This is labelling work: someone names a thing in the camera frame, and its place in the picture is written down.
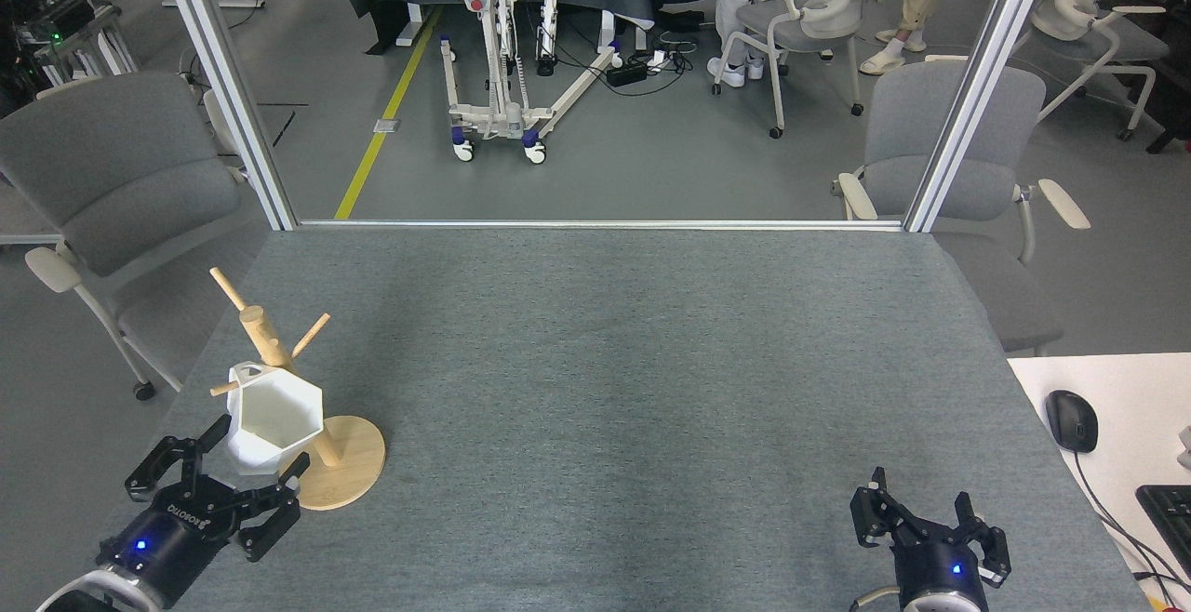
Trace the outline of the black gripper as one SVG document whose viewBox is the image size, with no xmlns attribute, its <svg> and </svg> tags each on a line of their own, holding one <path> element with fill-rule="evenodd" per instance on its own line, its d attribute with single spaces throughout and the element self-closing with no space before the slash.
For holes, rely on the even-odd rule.
<svg viewBox="0 0 1191 612">
<path fill-rule="evenodd" d="M 969 493 L 958 493 L 958 526 L 949 541 L 923 541 L 919 518 L 888 492 L 884 467 L 852 493 L 850 513 L 861 547 L 893 545 L 902 608 L 987 608 L 983 583 L 1000 588 L 1011 573 L 1008 535 L 980 517 Z M 980 548 L 977 560 L 971 544 Z"/>
<path fill-rule="evenodd" d="M 172 608 L 218 552 L 235 541 L 256 563 L 301 518 L 298 481 L 311 458 L 300 454 L 272 486 L 235 493 L 233 486 L 202 477 L 202 458 L 227 435 L 220 416 L 197 438 L 166 435 L 125 480 L 136 502 L 152 500 L 160 480 L 181 462 L 181 483 L 166 486 L 113 539 L 102 541 L 96 566 L 133 581 L 154 602 Z"/>
</svg>

